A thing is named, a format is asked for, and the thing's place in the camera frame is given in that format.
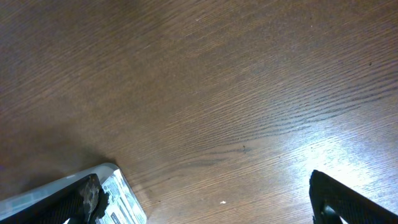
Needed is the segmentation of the clear plastic container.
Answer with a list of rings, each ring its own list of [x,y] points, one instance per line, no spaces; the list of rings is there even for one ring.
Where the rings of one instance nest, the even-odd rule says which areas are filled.
[[[133,223],[146,224],[147,216],[120,168],[112,163],[104,163],[77,172],[68,177],[36,187],[22,194],[1,201],[1,220],[36,204],[37,202],[55,194],[62,188],[89,175],[96,174],[106,193],[109,194],[109,205],[105,215],[96,223]]]

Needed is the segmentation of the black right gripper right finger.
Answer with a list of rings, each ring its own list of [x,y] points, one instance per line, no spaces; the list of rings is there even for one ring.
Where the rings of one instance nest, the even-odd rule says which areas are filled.
[[[397,215],[355,192],[324,172],[311,174],[309,196],[313,222],[328,224],[397,223]]]

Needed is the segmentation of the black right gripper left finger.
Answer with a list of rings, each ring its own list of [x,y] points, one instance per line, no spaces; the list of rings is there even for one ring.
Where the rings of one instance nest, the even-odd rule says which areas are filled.
[[[102,186],[89,174],[1,223],[95,223],[102,217]]]

